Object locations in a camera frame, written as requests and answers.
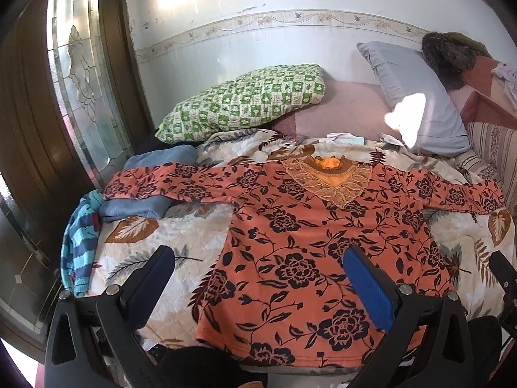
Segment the stained glass window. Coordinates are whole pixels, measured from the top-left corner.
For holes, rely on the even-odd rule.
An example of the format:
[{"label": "stained glass window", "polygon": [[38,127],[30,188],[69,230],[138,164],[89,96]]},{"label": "stained glass window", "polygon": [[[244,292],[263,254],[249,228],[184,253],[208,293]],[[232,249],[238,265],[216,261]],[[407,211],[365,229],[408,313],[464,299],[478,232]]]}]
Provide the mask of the stained glass window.
[{"label": "stained glass window", "polygon": [[102,50],[99,0],[48,0],[48,60],[74,147],[102,189],[133,154]]}]

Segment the gray pillow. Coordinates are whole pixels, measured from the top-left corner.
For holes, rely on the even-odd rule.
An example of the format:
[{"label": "gray pillow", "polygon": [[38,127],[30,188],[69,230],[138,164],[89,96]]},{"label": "gray pillow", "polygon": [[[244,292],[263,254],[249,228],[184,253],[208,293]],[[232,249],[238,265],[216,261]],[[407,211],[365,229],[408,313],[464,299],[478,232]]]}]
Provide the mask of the gray pillow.
[{"label": "gray pillow", "polygon": [[399,121],[395,126],[401,125],[404,143],[413,153],[456,156],[470,149],[458,110],[418,51],[379,41],[358,43],[357,49],[395,108],[397,118],[389,114],[391,121]]}]

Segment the bed sheet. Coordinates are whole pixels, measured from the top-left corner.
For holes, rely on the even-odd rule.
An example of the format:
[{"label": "bed sheet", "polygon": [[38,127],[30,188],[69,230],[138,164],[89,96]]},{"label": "bed sheet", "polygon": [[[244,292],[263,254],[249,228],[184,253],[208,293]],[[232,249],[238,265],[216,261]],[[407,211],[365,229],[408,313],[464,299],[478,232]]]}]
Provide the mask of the bed sheet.
[{"label": "bed sheet", "polygon": [[[306,140],[293,149],[280,146],[282,135],[270,130],[247,129],[217,133],[198,148],[198,163],[225,166],[261,163],[313,156],[346,156],[365,163],[384,163],[401,170],[425,167],[457,184],[480,182],[474,174],[462,175],[441,159],[410,154],[404,147],[386,142],[364,146],[317,143]],[[122,284],[129,274],[142,267],[160,245],[174,249],[177,266],[147,325],[143,337],[170,348],[195,346],[197,310],[193,295],[209,278],[227,237],[232,207],[228,204],[185,203],[172,207],[161,220],[132,217],[104,224],[99,237],[91,275],[89,295],[110,284]],[[457,288],[467,319],[498,315],[504,292],[488,268],[490,253],[500,250],[514,267],[515,228],[504,208],[491,215],[426,210],[424,217],[440,247],[450,282]],[[273,372],[309,374],[351,373],[357,369],[323,367],[275,368]]]}]

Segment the fur hat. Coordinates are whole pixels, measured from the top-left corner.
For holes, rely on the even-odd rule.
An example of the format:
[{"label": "fur hat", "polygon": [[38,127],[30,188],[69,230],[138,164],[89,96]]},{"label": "fur hat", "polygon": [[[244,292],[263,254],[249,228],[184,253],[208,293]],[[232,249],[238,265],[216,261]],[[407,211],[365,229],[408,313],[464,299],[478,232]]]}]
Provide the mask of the fur hat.
[{"label": "fur hat", "polygon": [[454,43],[438,32],[427,33],[422,39],[422,53],[446,90],[464,86],[462,72],[476,65],[476,53],[468,46]]}]

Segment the wallpaper border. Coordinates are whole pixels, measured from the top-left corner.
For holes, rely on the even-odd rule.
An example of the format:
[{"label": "wallpaper border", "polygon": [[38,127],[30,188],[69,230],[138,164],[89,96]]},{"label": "wallpaper border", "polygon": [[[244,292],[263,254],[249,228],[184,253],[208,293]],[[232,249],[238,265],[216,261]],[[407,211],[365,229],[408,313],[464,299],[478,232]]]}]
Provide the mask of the wallpaper border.
[{"label": "wallpaper border", "polygon": [[415,25],[399,22],[382,16],[338,10],[280,10],[247,14],[199,26],[169,37],[149,48],[136,49],[138,62],[146,62],[212,38],[232,35],[250,30],[289,26],[320,26],[370,30],[386,35],[420,42],[427,33]]}]

